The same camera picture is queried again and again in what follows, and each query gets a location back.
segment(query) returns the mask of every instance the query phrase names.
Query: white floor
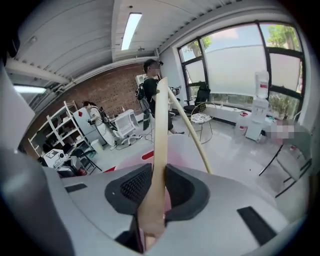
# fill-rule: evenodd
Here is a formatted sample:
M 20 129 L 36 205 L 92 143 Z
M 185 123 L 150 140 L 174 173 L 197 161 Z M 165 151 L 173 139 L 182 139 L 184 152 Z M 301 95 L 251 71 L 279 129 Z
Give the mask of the white floor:
M 177 132 L 183 131 L 185 132 L 184 136 L 188 136 L 187 127 L 181 117 L 174 117 L 173 125 Z M 305 214 L 309 194 L 307 174 L 277 198 L 275 198 L 275 195 L 283 190 L 283 181 L 289 176 L 277 165 L 276 161 L 261 176 L 258 175 L 275 155 L 279 145 L 273 144 L 268 140 L 264 144 L 258 144 L 244 136 L 236 136 L 234 135 L 234 126 L 223 122 L 212 120 L 211 127 L 213 136 L 210 141 L 203 144 L 203 147 L 209 158 L 213 174 L 230 178 L 246 185 L 260 197 L 277 207 L 290 222 Z M 150 131 L 151 127 L 146 131 L 140 128 L 135 134 L 148 134 Z M 206 123 L 203 126 L 201 141 L 205 142 L 210 137 L 210 126 Z M 128 144 L 120 144 L 112 151 L 107 146 L 104 154 L 97 154 L 93 161 L 103 171 L 106 171 L 119 165 L 123 160 L 145 151 L 150 145 L 151 142 L 149 140 L 142 138 L 129 147 L 126 147 Z M 95 169 L 91 175 L 100 173 L 98 169 Z

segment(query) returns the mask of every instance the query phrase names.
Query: brick wall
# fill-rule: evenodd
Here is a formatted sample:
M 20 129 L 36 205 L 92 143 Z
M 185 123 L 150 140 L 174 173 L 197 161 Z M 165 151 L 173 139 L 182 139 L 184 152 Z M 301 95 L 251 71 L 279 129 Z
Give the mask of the brick wall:
M 28 141 L 47 120 L 47 115 L 52 116 L 57 110 L 62 108 L 64 101 L 75 101 L 78 107 L 82 107 L 82 102 L 90 101 L 98 107 L 103 107 L 108 115 L 116 115 L 122 112 L 122 107 L 126 110 L 132 109 L 135 114 L 141 113 L 141 107 L 137 102 L 135 91 L 137 83 L 135 77 L 143 72 L 142 63 L 121 66 L 96 75 L 82 83 L 79 83 L 62 94 L 57 101 L 47 107 L 32 123 L 24 138 L 21 141 L 26 153 L 38 158 L 38 155 Z

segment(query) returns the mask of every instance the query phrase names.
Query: window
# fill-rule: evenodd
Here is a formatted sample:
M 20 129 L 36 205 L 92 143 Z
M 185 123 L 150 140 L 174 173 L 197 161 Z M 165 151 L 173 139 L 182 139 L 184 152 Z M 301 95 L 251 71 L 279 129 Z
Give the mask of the window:
M 188 84 L 205 82 L 205 72 L 202 60 L 185 65 Z
M 179 50 L 188 100 L 194 100 L 199 90 L 198 82 L 208 82 L 200 49 L 200 40 L 195 40 Z
M 254 97 L 238 95 L 238 94 L 223 94 L 213 93 L 211 94 L 211 101 L 214 103 L 223 103 L 234 107 L 251 108 Z
M 258 26 L 228 28 L 203 37 L 202 41 L 211 92 L 254 96 L 255 72 L 267 70 Z
M 296 29 L 255 22 L 214 31 L 179 49 L 188 100 L 206 82 L 210 100 L 250 110 L 255 72 L 269 73 L 269 114 L 292 119 L 304 99 L 306 66 Z
M 275 118 L 293 119 L 299 109 L 299 99 L 271 91 L 269 95 L 269 111 Z
M 190 100 L 194 101 L 197 98 L 199 88 L 200 88 L 200 86 L 190 86 L 189 87 Z
M 272 85 L 297 91 L 301 61 L 300 58 L 270 53 Z
M 267 47 L 278 47 L 301 52 L 296 30 L 283 24 L 260 24 Z
M 187 62 L 189 60 L 201 56 L 198 41 L 195 40 L 193 42 L 188 43 L 186 46 L 182 47 L 180 50 L 180 55 L 182 62 Z

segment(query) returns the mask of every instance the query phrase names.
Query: ceiling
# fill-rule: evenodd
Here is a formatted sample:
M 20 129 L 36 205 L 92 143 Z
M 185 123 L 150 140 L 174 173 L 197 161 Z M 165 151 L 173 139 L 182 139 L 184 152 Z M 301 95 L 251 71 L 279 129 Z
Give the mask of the ceiling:
M 43 1 L 20 26 L 20 47 L 11 60 L 13 66 L 7 67 L 7 71 L 14 84 L 46 87 L 50 89 L 49 93 L 54 93 L 61 84 L 103 65 L 155 56 L 158 47 L 191 21 L 239 1 Z M 142 18 L 129 49 L 121 51 L 130 13 L 142 13 Z M 20 72 L 30 67 L 31 71 Z M 57 82 L 58 76 L 65 82 Z M 46 95 L 22 96 L 36 112 L 41 111 L 36 101 L 43 102 Z

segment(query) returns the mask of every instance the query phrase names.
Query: frosted window film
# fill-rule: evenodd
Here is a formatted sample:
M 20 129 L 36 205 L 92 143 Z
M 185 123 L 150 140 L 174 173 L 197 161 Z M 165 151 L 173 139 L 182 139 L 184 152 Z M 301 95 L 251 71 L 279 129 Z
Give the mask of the frosted window film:
M 188 64 L 185 68 L 187 71 L 188 84 L 206 81 L 202 60 Z
M 256 95 L 255 72 L 267 70 L 262 45 L 240 46 L 205 54 L 212 93 Z
M 296 91 L 300 75 L 300 59 L 270 53 L 272 85 Z

